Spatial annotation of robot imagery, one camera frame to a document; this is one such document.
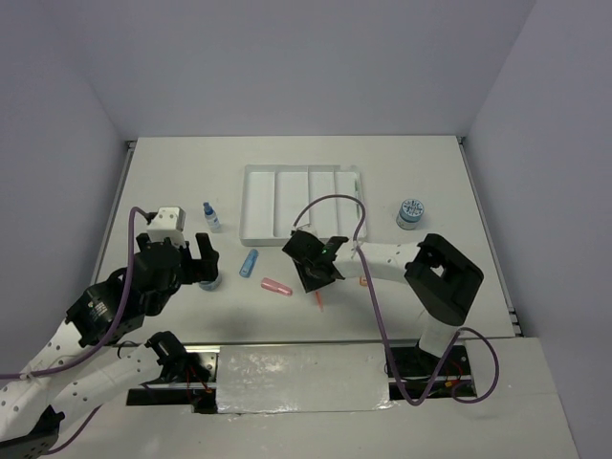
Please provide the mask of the orange highlighter pen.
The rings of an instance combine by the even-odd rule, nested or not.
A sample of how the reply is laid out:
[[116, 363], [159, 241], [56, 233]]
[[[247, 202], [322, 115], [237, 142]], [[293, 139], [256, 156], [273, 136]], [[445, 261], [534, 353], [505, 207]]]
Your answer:
[[319, 309], [320, 312], [324, 312], [324, 306], [323, 306], [323, 302], [322, 302], [322, 296], [320, 294], [320, 292], [315, 292], [314, 293], [315, 296], [315, 300], [317, 303], [317, 308]]

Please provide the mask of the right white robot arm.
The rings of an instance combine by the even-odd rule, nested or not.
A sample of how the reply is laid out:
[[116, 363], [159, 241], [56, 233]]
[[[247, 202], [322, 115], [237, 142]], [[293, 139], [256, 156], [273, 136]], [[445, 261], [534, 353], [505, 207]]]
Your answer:
[[427, 312], [415, 353], [417, 366], [427, 374], [437, 374], [448, 364], [448, 346], [465, 324], [484, 281], [481, 269], [436, 233], [418, 243], [377, 244], [345, 236], [322, 242], [298, 229], [282, 251], [294, 262], [307, 293], [367, 276], [407, 284]]

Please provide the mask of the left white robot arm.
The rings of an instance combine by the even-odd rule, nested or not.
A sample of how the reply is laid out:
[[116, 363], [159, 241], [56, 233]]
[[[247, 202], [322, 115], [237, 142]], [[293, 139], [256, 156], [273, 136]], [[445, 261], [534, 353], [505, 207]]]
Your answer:
[[39, 458], [58, 452], [60, 432], [81, 416], [135, 385], [156, 380], [205, 384], [211, 377], [200, 357], [169, 331], [112, 362], [85, 371], [77, 357], [104, 342], [112, 346], [159, 315], [184, 285], [214, 280], [219, 254], [205, 233], [195, 236], [199, 258], [188, 246], [153, 242], [142, 233], [131, 269], [118, 269], [84, 291], [54, 336], [25, 367], [25, 376], [1, 390], [1, 455]]

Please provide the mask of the left blue ink jar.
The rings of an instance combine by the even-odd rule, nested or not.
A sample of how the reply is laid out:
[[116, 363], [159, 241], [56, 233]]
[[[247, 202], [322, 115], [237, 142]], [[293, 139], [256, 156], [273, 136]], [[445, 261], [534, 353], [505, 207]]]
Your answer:
[[217, 278], [214, 281], [202, 281], [198, 283], [198, 286], [206, 291], [206, 292], [212, 292], [214, 290], [216, 290], [219, 285], [221, 284], [221, 279]]

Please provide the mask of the blue ink jar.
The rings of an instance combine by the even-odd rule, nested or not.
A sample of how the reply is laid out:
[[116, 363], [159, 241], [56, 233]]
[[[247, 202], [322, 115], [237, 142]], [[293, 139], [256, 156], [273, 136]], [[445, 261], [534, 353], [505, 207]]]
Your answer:
[[221, 279], [217, 278], [214, 281], [202, 281], [198, 283], [198, 286], [206, 291], [206, 292], [212, 292], [214, 290], [216, 290], [219, 285], [221, 284]]
[[402, 202], [396, 217], [396, 224], [402, 230], [414, 230], [425, 214], [425, 206], [418, 199], [406, 199]]

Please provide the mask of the blue highlighter marker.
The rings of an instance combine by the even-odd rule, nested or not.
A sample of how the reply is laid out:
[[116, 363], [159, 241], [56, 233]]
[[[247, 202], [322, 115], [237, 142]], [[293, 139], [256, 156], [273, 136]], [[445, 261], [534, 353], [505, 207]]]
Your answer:
[[243, 278], [249, 278], [252, 274], [252, 271], [255, 267], [256, 261], [258, 259], [259, 251], [257, 249], [251, 249], [246, 256], [240, 270], [239, 275]]

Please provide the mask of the pink highlighter cap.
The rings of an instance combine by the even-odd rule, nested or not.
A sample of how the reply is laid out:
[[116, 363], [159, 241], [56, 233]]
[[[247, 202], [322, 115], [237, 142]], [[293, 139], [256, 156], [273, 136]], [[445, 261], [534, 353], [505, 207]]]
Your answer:
[[293, 294], [293, 290], [290, 287], [268, 277], [264, 277], [261, 280], [260, 286], [264, 290], [284, 296], [291, 296]]

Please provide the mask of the small blue bottle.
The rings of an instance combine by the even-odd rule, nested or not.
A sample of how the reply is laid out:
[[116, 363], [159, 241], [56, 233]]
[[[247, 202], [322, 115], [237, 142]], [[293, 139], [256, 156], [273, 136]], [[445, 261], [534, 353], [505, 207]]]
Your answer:
[[203, 202], [203, 211], [208, 227], [212, 232], [220, 232], [222, 229], [216, 211], [209, 202]]

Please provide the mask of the white compartment tray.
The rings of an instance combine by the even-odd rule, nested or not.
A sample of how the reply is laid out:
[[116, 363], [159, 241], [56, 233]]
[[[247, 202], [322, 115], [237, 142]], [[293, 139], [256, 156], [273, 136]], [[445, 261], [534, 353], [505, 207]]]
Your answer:
[[318, 237], [352, 237], [360, 219], [356, 203], [344, 198], [314, 200], [331, 194], [354, 197], [354, 166], [248, 164], [244, 169], [239, 239], [246, 247], [284, 245], [294, 222], [312, 224]]

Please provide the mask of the right blue ink jar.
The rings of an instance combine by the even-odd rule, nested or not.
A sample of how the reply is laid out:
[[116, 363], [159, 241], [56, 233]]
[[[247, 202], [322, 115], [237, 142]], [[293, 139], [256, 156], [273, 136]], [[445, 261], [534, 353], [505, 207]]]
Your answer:
[[425, 214], [425, 206], [418, 199], [406, 199], [402, 202], [396, 217], [396, 224], [402, 230], [414, 230]]

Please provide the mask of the silver foil panel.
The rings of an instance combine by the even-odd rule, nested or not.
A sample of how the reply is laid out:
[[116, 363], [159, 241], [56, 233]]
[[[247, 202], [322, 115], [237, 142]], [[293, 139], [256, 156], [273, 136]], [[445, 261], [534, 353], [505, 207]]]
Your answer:
[[378, 343], [225, 346], [216, 404], [224, 414], [358, 412], [391, 406]]

